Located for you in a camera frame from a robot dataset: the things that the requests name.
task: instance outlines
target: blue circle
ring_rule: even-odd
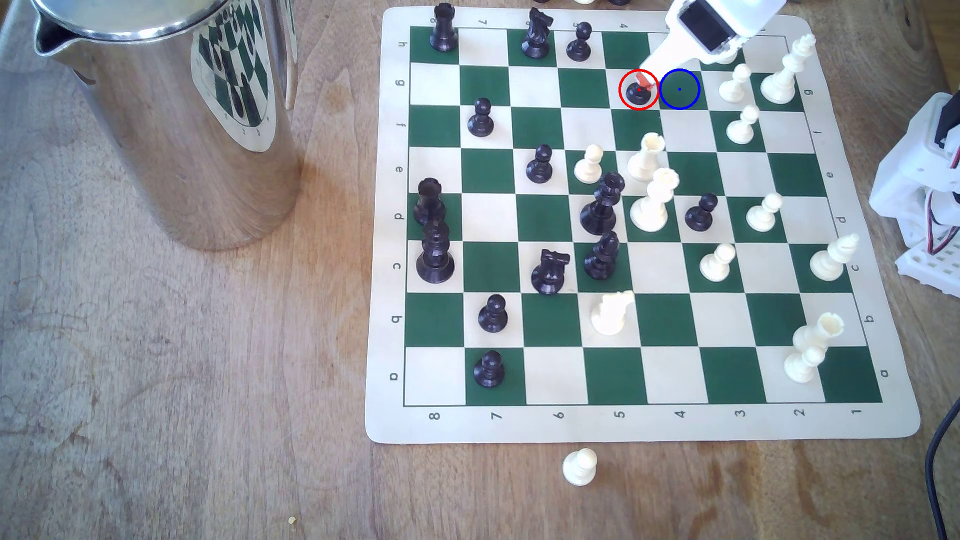
[[[693,80],[696,81],[696,83],[697,83],[697,97],[693,98],[693,102],[690,103],[690,105],[687,105],[686,107],[674,107],[674,106],[670,105],[670,104],[666,101],[666,99],[663,98],[663,81],[666,81],[666,78],[669,77],[670,74],[673,73],[673,72],[675,72],[675,71],[685,71],[686,73],[689,73],[689,74],[690,74],[690,77],[693,77]],[[697,103],[697,100],[700,99],[700,89],[701,89],[701,88],[700,88],[700,79],[697,79],[697,76],[694,75],[692,71],[690,71],[690,70],[688,70],[688,69],[683,69],[682,67],[678,67],[677,69],[673,69],[673,70],[667,71],[667,72],[666,72],[666,75],[660,77],[660,84],[657,85],[657,91],[660,93],[660,100],[661,100],[663,103],[665,103],[667,107],[669,107],[670,109],[675,109],[675,110],[684,110],[684,109],[689,109],[689,108],[693,107],[693,104],[694,104],[694,103]]]

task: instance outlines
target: black pawn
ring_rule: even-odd
[[[604,175],[603,184],[593,192],[595,200],[580,210],[580,224],[585,231],[599,236],[613,230],[616,225],[613,206],[620,202],[623,187],[623,177],[618,173],[609,172]]]
[[[450,256],[450,228],[440,220],[423,227],[423,253],[417,257],[417,273],[428,283],[443,283],[453,275],[453,257]]]
[[[590,58],[590,45],[587,40],[593,27],[588,22],[582,22],[577,25],[577,38],[566,45],[566,55],[573,61],[586,61]]]
[[[584,259],[584,270],[595,280],[605,280],[616,270],[616,256],[619,255],[620,239],[610,231],[593,244],[590,255]]]
[[[707,193],[700,198],[697,206],[689,209],[684,214],[686,225],[694,231],[703,232],[713,225],[713,209],[717,208],[717,196],[713,193]]]
[[[534,184],[543,184],[553,176],[553,165],[550,164],[550,158],[553,157],[553,150],[546,144],[537,147],[534,158],[527,163],[527,178]]]
[[[490,118],[490,100],[482,97],[473,104],[474,115],[467,121],[467,131],[476,136],[493,133],[493,119]]]
[[[417,193],[420,198],[414,205],[414,219],[421,225],[426,222],[444,221],[446,218],[446,205],[440,200],[442,192],[440,183],[435,178],[424,178],[417,185]]]
[[[473,364],[473,380],[477,384],[493,388],[503,382],[503,376],[506,370],[503,369],[503,358],[497,351],[486,351],[483,356]]]
[[[437,19],[433,33],[430,34],[430,46],[446,53],[457,48],[457,31],[453,30],[453,6],[442,2],[433,9],[433,17]]]
[[[499,294],[492,294],[487,299],[487,305],[480,308],[477,315],[480,328],[490,333],[497,333],[507,326],[507,301]]]
[[[564,286],[564,268],[570,256],[550,250],[540,251],[540,264],[530,275],[530,282],[540,294],[557,294]]]

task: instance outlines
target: black cable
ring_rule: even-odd
[[[944,516],[940,513],[940,501],[937,500],[937,487],[933,485],[933,456],[937,454],[937,447],[940,446],[940,440],[944,438],[944,433],[953,422],[953,419],[960,413],[960,399],[947,412],[944,421],[940,423],[937,430],[933,432],[933,438],[930,439],[930,446],[926,449],[926,459],[924,459],[924,474],[926,475],[926,495],[930,498],[930,510],[933,512],[933,524],[937,527],[937,538],[947,540],[947,530],[944,528]]]

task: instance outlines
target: red circle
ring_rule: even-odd
[[[660,90],[659,90],[659,89],[657,90],[657,97],[655,97],[655,98],[653,99],[653,101],[651,101],[651,102],[648,103],[647,105],[644,105],[643,107],[634,107],[633,105],[630,105],[629,103],[627,103],[627,100],[623,99],[623,82],[626,81],[626,80],[627,80],[627,77],[630,77],[631,74],[637,73],[638,71],[642,71],[643,73],[646,73],[647,75],[650,76],[651,79],[654,80],[654,88],[660,88],[660,81],[657,80],[657,77],[656,77],[653,73],[650,73],[650,72],[647,71],[646,69],[632,69],[632,70],[628,71],[626,75],[623,76],[623,79],[620,79],[620,84],[616,87],[616,94],[617,94],[618,96],[620,96],[620,101],[622,101],[623,104],[626,105],[627,107],[629,107],[630,109],[633,109],[633,110],[647,110],[647,109],[650,109],[651,107],[653,107],[654,104],[657,103],[657,100],[660,99]]]

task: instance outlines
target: wooden table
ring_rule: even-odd
[[[364,432],[379,27],[398,4],[297,3],[297,208],[259,243],[200,253],[154,225],[14,2],[0,35],[0,538],[930,538],[923,458],[960,394],[960,301],[899,278],[896,225],[867,207],[880,158],[947,89],[915,0],[783,12],[817,34],[920,433],[598,444],[584,488],[560,474],[577,445]],[[958,445],[960,426],[937,459],[953,536]]]

